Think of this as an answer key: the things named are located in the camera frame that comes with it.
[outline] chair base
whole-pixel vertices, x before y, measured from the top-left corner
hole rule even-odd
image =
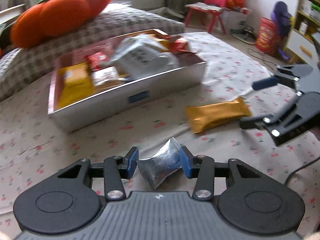
[[[161,7],[161,8],[149,11],[149,12],[160,15],[160,16],[163,16],[165,14],[170,14],[170,15],[173,15],[173,16],[181,18],[181,19],[184,18],[184,16],[182,14],[176,13],[175,11],[172,11],[168,7]]]

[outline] red package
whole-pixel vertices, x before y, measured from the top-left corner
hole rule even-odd
[[[102,67],[100,66],[100,63],[109,60],[109,57],[103,52],[97,52],[91,56],[85,56],[84,58],[87,60],[90,69],[93,72],[101,70]]]
[[[226,7],[234,10],[236,7],[244,7],[244,0],[227,0]]]
[[[181,52],[190,52],[188,49],[188,42],[186,38],[179,38],[172,42],[169,46],[169,51],[173,54],[179,54]]]

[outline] gray checkered cushion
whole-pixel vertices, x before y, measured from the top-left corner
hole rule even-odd
[[[102,12],[77,30],[31,49],[15,49],[0,60],[0,102],[53,70],[53,61],[74,49],[118,35],[160,29],[168,34],[184,32],[183,23],[126,7]]]

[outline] black cable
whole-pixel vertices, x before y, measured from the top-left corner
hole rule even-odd
[[[265,65],[267,65],[269,68],[271,68],[273,71],[275,71],[275,69],[273,69],[273,68],[272,68],[269,64],[267,64],[266,62],[272,63],[272,64],[275,65],[275,66],[276,66],[277,64],[273,63],[272,61],[267,61],[267,60],[264,60],[264,59],[262,59],[262,58],[259,58],[259,57],[255,56],[255,55],[252,55],[252,54],[250,53],[250,51],[255,52],[255,53],[258,53],[260,56],[265,56],[265,55],[267,55],[266,53],[259,52],[259,51],[255,51],[255,50],[253,50],[253,49],[248,49],[248,53],[249,53],[250,56],[255,57],[255,58],[261,60]]]
[[[306,167],[309,167],[310,165],[314,164],[315,162],[317,162],[318,160],[320,160],[320,156],[317,157],[316,159],[314,159],[313,161],[301,166],[300,168],[294,170],[293,172],[291,172],[289,174],[289,176],[287,177],[287,179],[285,180],[284,184],[287,186],[289,181],[292,179],[292,177],[298,172],[298,171],[301,171],[302,169],[306,168]]]

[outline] red chair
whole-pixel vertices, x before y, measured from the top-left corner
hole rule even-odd
[[[226,6],[227,0],[204,0],[204,3],[207,4],[207,5],[214,5],[214,6],[223,8],[223,7]],[[188,14],[187,14],[187,17],[186,17],[186,22],[185,22],[186,27],[189,24],[192,11],[194,11],[194,10],[195,11],[201,11],[201,12],[204,12],[206,14],[211,14],[212,15],[212,20],[211,20],[211,22],[209,24],[209,27],[208,27],[208,32],[209,33],[212,31],[212,28],[213,28],[213,26],[215,24],[216,18],[218,18],[218,20],[220,21],[221,27],[222,27],[222,31],[223,31],[224,34],[226,34],[226,30],[224,28],[223,22],[222,22],[221,17],[220,17],[220,15],[223,13],[223,11],[204,10],[204,9],[197,8],[197,7],[189,7],[189,11],[188,11]],[[202,25],[204,25],[203,18],[200,17],[200,21],[201,21]]]

